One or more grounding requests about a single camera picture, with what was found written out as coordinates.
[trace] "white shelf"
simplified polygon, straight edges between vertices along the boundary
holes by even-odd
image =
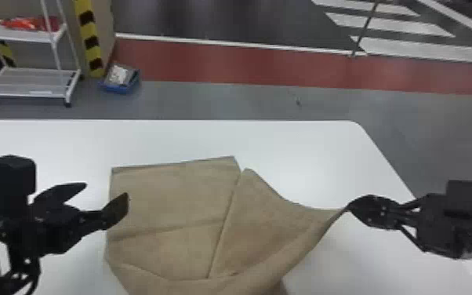
[[[0,70],[0,97],[69,97],[80,74],[80,70],[4,67]]]
[[[47,31],[22,31],[8,29],[0,25],[0,40],[4,41],[21,41],[21,42],[37,42],[37,43],[51,43],[50,35],[53,35],[53,43],[57,43],[64,32],[66,32],[66,24],[61,24],[59,30],[53,33]]]

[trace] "metal shelf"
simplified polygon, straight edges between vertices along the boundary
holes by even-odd
[[[80,74],[80,70],[4,67],[0,70],[0,97],[69,97]]]
[[[0,25],[0,41],[18,41],[48,43],[53,51],[56,69],[37,69],[24,67],[8,67],[0,53],[0,61],[4,67],[0,70],[0,97],[54,97],[64,99],[64,106],[71,106],[71,94],[81,77],[81,67],[78,62],[77,51],[66,24],[66,15],[60,0],[56,0],[59,18],[62,24],[58,31],[52,31],[48,8],[45,0],[39,0],[45,27],[48,31],[13,30]],[[71,53],[76,70],[63,70],[60,65],[57,43],[66,34],[70,43]]]
[[[37,43],[57,43],[60,38],[62,38],[64,32],[66,32],[66,24],[61,24],[59,26],[59,30],[54,31],[51,34],[48,31],[13,30],[0,25],[0,40]]]

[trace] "blue tray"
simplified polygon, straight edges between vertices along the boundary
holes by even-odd
[[[105,91],[117,94],[129,94],[133,91],[133,88],[136,84],[139,83],[139,70],[137,70],[130,80],[130,83],[127,86],[120,86],[120,85],[107,85],[104,81],[99,81],[100,88],[104,89]]]

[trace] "beige towel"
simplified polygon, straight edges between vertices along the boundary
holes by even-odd
[[[130,295],[286,294],[342,212],[286,201],[232,157],[112,169],[111,196],[125,191],[106,259]]]

